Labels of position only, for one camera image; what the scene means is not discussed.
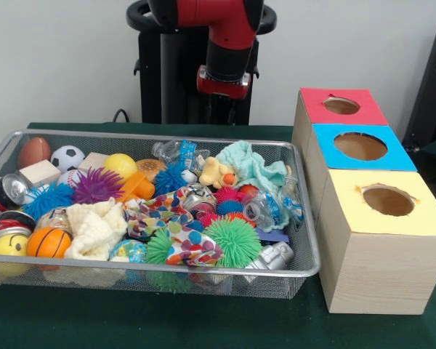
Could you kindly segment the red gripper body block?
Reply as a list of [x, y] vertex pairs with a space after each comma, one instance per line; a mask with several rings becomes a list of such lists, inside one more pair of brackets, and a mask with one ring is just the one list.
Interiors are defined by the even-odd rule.
[[250, 87], [250, 74], [244, 73], [239, 81], [219, 81], [213, 79], [200, 65], [197, 72], [197, 90], [205, 95], [221, 95], [229, 98], [245, 98]]

